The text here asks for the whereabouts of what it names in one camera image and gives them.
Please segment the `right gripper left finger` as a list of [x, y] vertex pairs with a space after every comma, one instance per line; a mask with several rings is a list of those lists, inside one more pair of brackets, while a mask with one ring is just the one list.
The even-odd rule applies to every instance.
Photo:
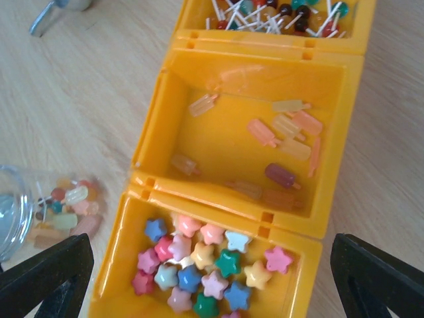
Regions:
[[77, 317], [93, 270], [87, 234], [71, 236], [1, 272], [1, 316]]

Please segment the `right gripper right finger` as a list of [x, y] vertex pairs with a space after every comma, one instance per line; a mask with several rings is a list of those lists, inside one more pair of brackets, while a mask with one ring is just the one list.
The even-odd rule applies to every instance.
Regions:
[[331, 271], [347, 317], [423, 316], [423, 272], [352, 235], [339, 233]]

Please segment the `clear glass jar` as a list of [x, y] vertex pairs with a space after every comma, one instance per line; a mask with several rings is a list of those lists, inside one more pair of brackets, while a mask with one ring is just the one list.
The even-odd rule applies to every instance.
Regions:
[[94, 176], [1, 165], [1, 261], [72, 235], [93, 238], [107, 208], [103, 190]]

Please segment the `yellow bin with star candies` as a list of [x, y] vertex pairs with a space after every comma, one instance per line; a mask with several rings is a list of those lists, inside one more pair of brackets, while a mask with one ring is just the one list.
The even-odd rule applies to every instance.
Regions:
[[149, 189], [126, 190], [90, 317], [305, 317], [322, 246]]

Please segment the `yellow bin with popsicle candies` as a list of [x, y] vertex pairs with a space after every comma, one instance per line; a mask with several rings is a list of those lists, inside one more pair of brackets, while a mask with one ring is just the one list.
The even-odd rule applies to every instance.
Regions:
[[[325, 236], [364, 58], [305, 50], [171, 49], [158, 74], [132, 167], [141, 182], [178, 197], [317, 239]], [[311, 104], [322, 125], [319, 165], [261, 145], [248, 131], [269, 125], [272, 102]], [[231, 190], [246, 181], [279, 190], [265, 175], [277, 163], [292, 172], [301, 207], [270, 205]]]

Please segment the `metal candy scoop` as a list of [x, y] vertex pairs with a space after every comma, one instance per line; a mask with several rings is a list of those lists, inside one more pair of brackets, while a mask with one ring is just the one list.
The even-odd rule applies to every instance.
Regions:
[[90, 7], [92, 0], [52, 0], [37, 16], [29, 28], [29, 33], [35, 37], [41, 37], [47, 29], [52, 15], [56, 9], [82, 12]]

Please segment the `yellow bin with lollipops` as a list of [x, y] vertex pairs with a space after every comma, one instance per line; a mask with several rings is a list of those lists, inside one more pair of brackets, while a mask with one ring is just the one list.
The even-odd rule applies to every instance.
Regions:
[[375, 1], [184, 1], [175, 35], [363, 55]]

